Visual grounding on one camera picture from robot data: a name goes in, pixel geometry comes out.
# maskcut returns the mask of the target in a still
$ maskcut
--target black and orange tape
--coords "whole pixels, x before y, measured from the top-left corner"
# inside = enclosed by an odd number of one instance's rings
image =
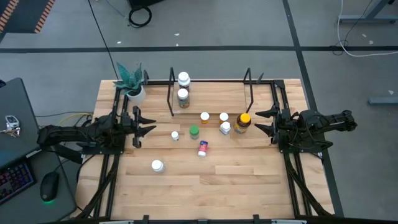
[[[0,32],[3,32],[6,28],[8,20],[11,18],[12,13],[17,7],[19,0],[10,0],[4,12],[0,16]]]
[[[35,27],[35,33],[38,34],[40,31],[42,31],[45,20],[47,19],[47,17],[50,14],[51,8],[54,5],[55,0],[49,0],[47,5],[44,8],[44,11],[42,13],[42,15],[40,16],[39,21],[37,21],[37,25]]]

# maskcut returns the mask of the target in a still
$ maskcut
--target concrete floor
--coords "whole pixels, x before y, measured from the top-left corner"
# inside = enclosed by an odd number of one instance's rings
[[[109,0],[128,14],[125,0]],[[337,42],[340,1],[289,0],[301,46]],[[368,1],[345,0],[346,14],[361,14]],[[293,46],[284,6],[278,0],[166,0],[151,7],[152,22],[133,29],[105,0],[92,1],[109,47],[170,47],[267,45]],[[383,15],[398,16],[398,4]],[[146,14],[138,12],[142,20]],[[397,24],[358,25],[348,38],[351,46],[398,45]],[[341,25],[342,36],[351,26]],[[56,0],[40,34],[6,34],[5,48],[104,47],[86,0]],[[193,78],[240,78],[247,67],[254,77],[301,78],[294,51],[113,52],[114,62],[133,69],[137,63],[151,78],[167,78],[169,67]],[[352,133],[328,133],[329,150],[346,217],[398,220],[398,110],[369,106],[370,96],[398,94],[398,55],[353,58],[331,52],[304,52],[318,110],[352,110],[358,128]],[[107,53],[0,54],[0,78],[23,78],[35,114],[93,111],[100,80],[114,79]],[[40,118],[57,124],[62,116]],[[71,177],[75,167],[67,165]]]

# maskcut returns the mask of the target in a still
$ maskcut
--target wooden table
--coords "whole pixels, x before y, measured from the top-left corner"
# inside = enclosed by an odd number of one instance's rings
[[[285,80],[285,86],[291,112],[307,109],[300,80]],[[262,131],[251,125],[245,134],[232,130],[225,136],[218,129],[218,114],[210,114],[208,124],[201,124],[199,114],[195,113],[172,117],[166,102],[167,86],[145,88],[147,97],[140,105],[142,115],[156,119],[157,127],[141,140],[141,149],[133,148],[132,136],[127,137],[119,164],[112,219],[140,220],[143,215],[150,215],[151,220],[250,219],[253,214],[259,214],[260,218],[294,217],[283,155]],[[114,92],[111,80],[101,82],[94,117],[111,112]],[[248,85],[244,92],[248,105]],[[270,124],[271,119],[254,113],[272,106],[271,88],[253,85],[253,93],[254,104],[249,112],[252,122]],[[174,109],[179,110],[178,105],[174,105]],[[236,116],[230,114],[229,122],[234,123]],[[193,124],[200,127],[198,140],[189,136],[188,129]],[[172,140],[172,131],[180,133],[178,142]],[[206,157],[197,156],[201,139],[209,142]],[[152,170],[151,162],[155,159],[164,162],[163,174]],[[325,210],[333,213],[321,160],[310,154],[302,154],[301,159],[307,187]],[[97,155],[81,169],[76,193],[80,207],[84,207],[97,190],[102,160],[103,156]],[[303,213],[301,193],[296,189]],[[105,192],[102,215],[107,196]]]

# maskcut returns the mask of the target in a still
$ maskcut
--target white cable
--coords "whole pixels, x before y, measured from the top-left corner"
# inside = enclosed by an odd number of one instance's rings
[[[338,21],[337,21],[337,37],[338,37],[338,42],[340,43],[341,47],[343,50],[350,56],[352,57],[369,57],[369,56],[377,56],[377,55],[392,55],[392,54],[398,54],[398,52],[389,52],[389,53],[378,53],[378,54],[368,54],[368,55],[353,55],[349,53],[345,48],[344,45],[341,43],[340,40],[340,32],[339,32],[339,26],[340,26],[340,17],[341,14],[343,13],[343,0],[341,0],[341,9],[340,9],[340,14],[338,15]]]

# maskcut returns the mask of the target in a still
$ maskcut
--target small bottle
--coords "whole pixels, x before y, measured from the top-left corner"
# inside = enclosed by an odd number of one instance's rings
[[[191,128],[189,129],[189,133],[191,135],[191,138],[196,140],[199,138],[199,127],[196,125],[192,125]]]
[[[229,131],[231,130],[231,124],[229,122],[224,122],[220,125],[220,131],[221,133],[227,135]]]
[[[152,169],[153,169],[155,172],[163,172],[165,168],[164,168],[164,164],[163,164],[162,161],[160,161],[160,160],[154,160],[154,161],[152,162]]]
[[[202,124],[207,124],[207,123],[209,123],[209,118],[210,118],[210,115],[209,115],[209,113],[207,113],[207,112],[202,112],[202,113],[200,114],[200,119],[201,119],[201,123],[202,123]]]
[[[206,141],[200,141],[200,147],[199,147],[199,151],[198,151],[198,156],[200,157],[205,157],[206,153],[207,153],[207,146],[209,145],[208,142]]]
[[[236,118],[236,122],[234,125],[234,129],[238,134],[245,133],[248,127],[251,124],[250,115],[247,113],[243,113]]]
[[[176,132],[176,131],[173,131],[172,132],[172,139],[174,140],[174,141],[178,141],[178,132]]]
[[[187,72],[181,72],[178,75],[178,84],[180,85],[180,89],[184,88],[189,91],[189,84],[191,83],[191,79]]]
[[[178,95],[178,105],[180,105],[181,108],[187,108],[189,107],[189,94],[186,89],[180,89],[177,92]]]
[[[220,124],[228,120],[228,113],[220,113]]]

